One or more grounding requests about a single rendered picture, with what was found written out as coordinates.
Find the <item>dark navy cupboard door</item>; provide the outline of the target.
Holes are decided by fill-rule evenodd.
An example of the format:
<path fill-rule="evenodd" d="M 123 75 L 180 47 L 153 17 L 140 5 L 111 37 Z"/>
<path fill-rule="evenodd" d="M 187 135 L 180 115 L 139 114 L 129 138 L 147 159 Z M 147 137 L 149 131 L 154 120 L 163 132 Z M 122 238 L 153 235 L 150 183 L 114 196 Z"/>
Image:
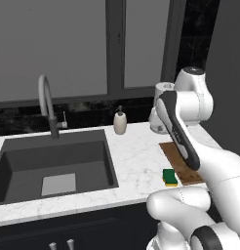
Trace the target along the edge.
<path fill-rule="evenodd" d="M 57 244 L 57 250 L 62 250 L 59 233 L 54 229 L 36 224 L 0 227 L 0 250 L 51 250 L 52 242 Z"/>
<path fill-rule="evenodd" d="M 70 230 L 62 239 L 63 250 L 69 250 L 67 240 L 74 240 L 74 250 L 146 250 L 156 233 L 157 222 L 141 207 L 131 206 L 114 213 L 111 220 Z"/>

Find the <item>green and yellow sponge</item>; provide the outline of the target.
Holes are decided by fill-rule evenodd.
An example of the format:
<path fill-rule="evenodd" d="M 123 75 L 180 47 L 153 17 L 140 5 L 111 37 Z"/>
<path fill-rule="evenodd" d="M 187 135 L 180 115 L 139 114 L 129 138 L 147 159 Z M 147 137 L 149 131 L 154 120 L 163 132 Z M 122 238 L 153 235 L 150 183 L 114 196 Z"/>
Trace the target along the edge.
<path fill-rule="evenodd" d="M 178 180 L 175 176 L 174 169 L 164 169 L 163 170 L 163 182 L 166 187 L 176 187 L 178 185 Z"/>

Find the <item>white paper towel roll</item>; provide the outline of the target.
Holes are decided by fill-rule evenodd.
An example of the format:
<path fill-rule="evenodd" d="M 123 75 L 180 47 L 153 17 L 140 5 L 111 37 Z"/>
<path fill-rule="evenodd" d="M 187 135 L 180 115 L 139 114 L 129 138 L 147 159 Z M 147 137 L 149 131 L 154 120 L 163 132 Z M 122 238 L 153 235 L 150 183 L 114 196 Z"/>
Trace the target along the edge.
<path fill-rule="evenodd" d="M 175 87 L 175 84 L 172 82 L 160 82 L 155 85 L 155 95 L 154 95 L 154 101 L 153 104 L 156 104 L 157 99 L 161 94 L 163 94 L 165 91 L 173 91 Z M 165 135 L 167 134 L 167 130 L 163 122 L 160 120 L 160 118 L 157 115 L 156 108 L 153 107 L 150 111 L 149 115 L 149 124 L 150 129 L 157 134 Z"/>

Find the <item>dark grey tall cabinet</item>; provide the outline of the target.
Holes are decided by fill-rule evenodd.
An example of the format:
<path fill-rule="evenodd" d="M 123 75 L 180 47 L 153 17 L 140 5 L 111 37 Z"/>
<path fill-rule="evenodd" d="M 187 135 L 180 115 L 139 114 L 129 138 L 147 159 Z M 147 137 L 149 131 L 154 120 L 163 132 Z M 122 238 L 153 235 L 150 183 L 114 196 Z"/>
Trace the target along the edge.
<path fill-rule="evenodd" d="M 222 148 L 240 155 L 240 0 L 220 0 L 206 78 L 215 109 L 203 126 Z"/>

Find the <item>dark grey sink basin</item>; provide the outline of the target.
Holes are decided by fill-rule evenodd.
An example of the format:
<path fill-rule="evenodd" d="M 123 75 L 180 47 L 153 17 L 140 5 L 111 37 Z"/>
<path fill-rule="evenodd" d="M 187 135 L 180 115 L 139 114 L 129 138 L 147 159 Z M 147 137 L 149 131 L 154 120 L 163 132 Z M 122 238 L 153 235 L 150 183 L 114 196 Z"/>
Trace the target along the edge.
<path fill-rule="evenodd" d="M 7 139 L 0 149 L 0 205 L 117 186 L 103 130 Z"/>

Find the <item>cream soap dispenser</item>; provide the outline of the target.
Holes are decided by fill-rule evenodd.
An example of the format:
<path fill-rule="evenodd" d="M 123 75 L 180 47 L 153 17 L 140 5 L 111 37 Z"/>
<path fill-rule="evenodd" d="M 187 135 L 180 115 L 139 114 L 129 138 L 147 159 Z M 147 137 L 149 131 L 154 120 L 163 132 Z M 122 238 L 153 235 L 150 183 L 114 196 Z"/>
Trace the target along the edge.
<path fill-rule="evenodd" d="M 127 129 L 127 116 L 119 105 L 113 119 L 113 129 L 117 135 L 123 135 Z"/>

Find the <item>dark framed window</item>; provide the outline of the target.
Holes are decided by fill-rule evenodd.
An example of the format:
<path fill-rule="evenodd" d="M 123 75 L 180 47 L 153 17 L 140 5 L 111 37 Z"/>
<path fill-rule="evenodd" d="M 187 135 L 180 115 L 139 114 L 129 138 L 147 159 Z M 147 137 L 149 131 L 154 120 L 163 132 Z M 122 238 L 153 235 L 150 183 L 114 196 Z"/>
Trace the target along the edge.
<path fill-rule="evenodd" d="M 0 108 L 151 97 L 175 78 L 186 0 L 0 0 Z"/>

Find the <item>brown wooden cutting board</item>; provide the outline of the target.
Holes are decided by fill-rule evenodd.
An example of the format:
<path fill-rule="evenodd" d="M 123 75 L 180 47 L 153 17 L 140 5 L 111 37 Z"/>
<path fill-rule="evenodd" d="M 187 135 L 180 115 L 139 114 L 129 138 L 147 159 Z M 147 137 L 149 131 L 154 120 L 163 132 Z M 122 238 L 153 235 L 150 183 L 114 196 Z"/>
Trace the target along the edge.
<path fill-rule="evenodd" d="M 166 155 L 168 161 L 175 170 L 175 173 L 180 179 L 180 182 L 184 186 L 202 184 L 203 179 L 199 174 L 191 170 L 183 161 L 177 147 L 174 143 L 161 143 L 164 154 Z"/>

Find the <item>grey arched sink tap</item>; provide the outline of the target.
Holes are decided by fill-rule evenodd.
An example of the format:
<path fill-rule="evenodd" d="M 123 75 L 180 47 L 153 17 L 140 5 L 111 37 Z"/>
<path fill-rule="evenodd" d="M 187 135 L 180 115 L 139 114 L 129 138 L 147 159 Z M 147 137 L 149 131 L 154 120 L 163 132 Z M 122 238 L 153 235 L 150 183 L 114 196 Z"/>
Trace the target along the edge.
<path fill-rule="evenodd" d="M 40 75 L 38 79 L 38 97 L 41 114 L 48 118 L 51 136 L 58 139 L 60 137 L 59 129 L 66 129 L 67 121 L 64 117 L 62 122 L 58 122 L 55 116 L 49 81 L 44 74 Z"/>

